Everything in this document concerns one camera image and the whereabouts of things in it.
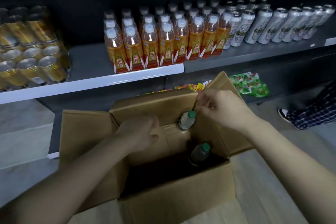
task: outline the person's right hand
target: person's right hand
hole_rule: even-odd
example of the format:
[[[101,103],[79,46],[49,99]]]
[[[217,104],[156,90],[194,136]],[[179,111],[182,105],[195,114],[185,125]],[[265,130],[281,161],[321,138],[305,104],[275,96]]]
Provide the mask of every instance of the person's right hand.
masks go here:
[[[230,90],[204,89],[197,95],[199,110],[218,124],[242,132],[259,118]]]

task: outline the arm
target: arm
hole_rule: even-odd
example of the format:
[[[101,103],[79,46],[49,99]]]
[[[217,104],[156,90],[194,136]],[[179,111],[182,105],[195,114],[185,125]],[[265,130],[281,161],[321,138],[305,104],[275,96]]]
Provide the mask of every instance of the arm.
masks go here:
[[[116,163],[158,140],[158,135],[149,134],[151,128],[158,125],[156,117],[138,117],[124,122],[113,137],[103,139],[66,168],[55,172],[0,209],[1,223],[68,223]]]
[[[310,223],[336,223],[332,172],[258,118],[233,92],[206,89],[197,99],[204,115],[248,138]]]

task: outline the cardboard box flap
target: cardboard box flap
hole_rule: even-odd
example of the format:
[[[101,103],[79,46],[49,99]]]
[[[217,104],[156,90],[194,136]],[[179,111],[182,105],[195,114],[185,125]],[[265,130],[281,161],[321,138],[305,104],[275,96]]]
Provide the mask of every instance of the cardboard box flap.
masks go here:
[[[130,224],[178,224],[235,199],[231,164],[170,182],[121,201]]]
[[[59,168],[80,157],[103,138],[112,136],[117,128],[108,112],[64,110],[59,146]],[[107,173],[90,196],[85,200],[80,211],[89,209],[105,201],[120,196],[128,175],[128,165],[124,160]]]
[[[156,114],[164,126],[178,122],[184,112],[192,110],[196,96],[190,89],[145,94],[115,101],[110,113],[119,125],[135,116]]]
[[[240,94],[237,92],[235,87],[230,82],[225,72],[220,72],[216,76],[216,78],[209,83],[207,87],[218,90],[231,90],[234,94],[236,94],[239,98],[242,99]],[[250,142],[241,133],[230,128],[224,128],[218,124],[216,124],[216,127],[219,131],[219,134],[221,135],[222,141],[225,145],[225,149],[228,152],[229,156],[253,148]]]

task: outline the forearm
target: forearm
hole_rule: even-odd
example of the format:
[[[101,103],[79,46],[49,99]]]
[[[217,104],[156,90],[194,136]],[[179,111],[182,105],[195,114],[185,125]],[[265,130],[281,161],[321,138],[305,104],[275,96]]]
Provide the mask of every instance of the forearm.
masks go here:
[[[67,223],[107,172],[127,154],[122,138],[104,139],[10,202],[0,215],[5,215],[11,224]]]
[[[311,223],[336,223],[336,176],[273,126],[256,119],[243,132]]]

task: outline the bottle with green cap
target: bottle with green cap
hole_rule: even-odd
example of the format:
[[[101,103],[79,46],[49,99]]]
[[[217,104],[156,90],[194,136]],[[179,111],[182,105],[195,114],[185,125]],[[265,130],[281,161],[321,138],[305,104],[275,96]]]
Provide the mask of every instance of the bottle with green cap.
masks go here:
[[[188,128],[190,128],[194,122],[195,122],[195,112],[194,111],[189,111],[189,112],[185,112],[181,119],[180,122],[178,123],[177,127],[182,131],[185,132],[188,130]]]
[[[199,144],[192,150],[190,155],[190,162],[197,166],[202,161],[206,160],[210,154],[210,145],[207,143]]]

